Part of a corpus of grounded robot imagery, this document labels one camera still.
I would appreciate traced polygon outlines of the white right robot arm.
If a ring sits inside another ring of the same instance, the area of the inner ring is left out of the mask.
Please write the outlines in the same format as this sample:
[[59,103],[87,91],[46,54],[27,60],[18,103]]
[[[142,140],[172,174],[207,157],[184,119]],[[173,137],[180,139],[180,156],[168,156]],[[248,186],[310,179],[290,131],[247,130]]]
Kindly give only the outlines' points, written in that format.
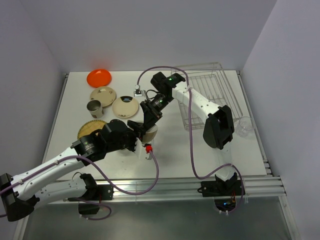
[[220,106],[200,94],[189,84],[187,73],[174,73],[165,76],[162,72],[156,73],[150,83],[156,89],[155,97],[140,103],[143,111],[141,134],[153,127],[162,117],[162,110],[173,100],[188,107],[188,116],[195,113],[204,123],[202,137],[205,143],[217,152],[218,168],[205,176],[199,176],[194,163],[193,133],[189,132],[191,168],[197,179],[206,179],[214,176],[217,191],[222,195],[229,194],[240,176],[237,173],[231,156],[230,143],[235,131],[231,108]]

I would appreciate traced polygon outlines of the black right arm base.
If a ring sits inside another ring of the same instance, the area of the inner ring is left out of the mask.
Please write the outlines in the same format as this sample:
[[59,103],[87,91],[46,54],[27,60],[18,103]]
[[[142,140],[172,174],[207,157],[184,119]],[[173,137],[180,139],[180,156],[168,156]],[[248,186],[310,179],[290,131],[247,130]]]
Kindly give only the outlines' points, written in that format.
[[204,198],[213,198],[215,207],[222,212],[230,212],[237,207],[237,198],[245,195],[245,187],[240,180],[224,182],[216,179],[214,181],[202,181],[197,192]]

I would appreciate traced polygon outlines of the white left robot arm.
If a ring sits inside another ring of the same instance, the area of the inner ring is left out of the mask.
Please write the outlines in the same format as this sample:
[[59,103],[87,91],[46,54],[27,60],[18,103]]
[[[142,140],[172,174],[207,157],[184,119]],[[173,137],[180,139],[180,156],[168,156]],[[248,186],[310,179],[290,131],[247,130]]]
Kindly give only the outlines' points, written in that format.
[[60,177],[105,158],[106,154],[128,149],[134,152],[146,133],[143,123],[113,119],[101,129],[84,135],[51,160],[17,175],[0,177],[0,197],[9,222],[32,213],[44,196],[45,187]]

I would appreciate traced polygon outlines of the wire dish rack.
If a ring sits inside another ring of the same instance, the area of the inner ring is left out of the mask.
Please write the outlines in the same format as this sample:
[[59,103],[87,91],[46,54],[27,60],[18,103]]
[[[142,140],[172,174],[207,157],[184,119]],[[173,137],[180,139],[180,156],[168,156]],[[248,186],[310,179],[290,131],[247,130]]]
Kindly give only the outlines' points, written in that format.
[[190,86],[211,102],[230,107],[233,122],[248,115],[246,100],[239,82],[239,73],[224,70],[219,62],[177,65],[188,75]]

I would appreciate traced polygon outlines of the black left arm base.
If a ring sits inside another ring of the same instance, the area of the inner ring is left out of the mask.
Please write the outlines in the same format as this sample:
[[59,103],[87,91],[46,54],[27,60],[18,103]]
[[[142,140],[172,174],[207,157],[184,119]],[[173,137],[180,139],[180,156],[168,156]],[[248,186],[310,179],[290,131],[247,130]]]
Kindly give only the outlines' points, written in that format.
[[[114,188],[109,184],[98,184],[93,189],[88,190],[81,197],[68,198],[70,202],[78,201],[78,213],[81,217],[87,218],[91,221],[98,221],[108,218],[111,215],[111,208],[103,201],[113,199]],[[103,217],[94,217],[100,210],[107,210],[107,215]]]

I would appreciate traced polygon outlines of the beige ceramic bowl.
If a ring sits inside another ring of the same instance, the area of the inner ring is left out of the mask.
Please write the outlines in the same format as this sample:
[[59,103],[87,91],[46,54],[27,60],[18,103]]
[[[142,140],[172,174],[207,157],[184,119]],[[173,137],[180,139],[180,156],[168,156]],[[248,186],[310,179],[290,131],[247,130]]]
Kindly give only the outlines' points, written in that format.
[[158,126],[155,124],[149,130],[146,131],[145,135],[142,137],[143,143],[150,143],[155,138],[158,132]]

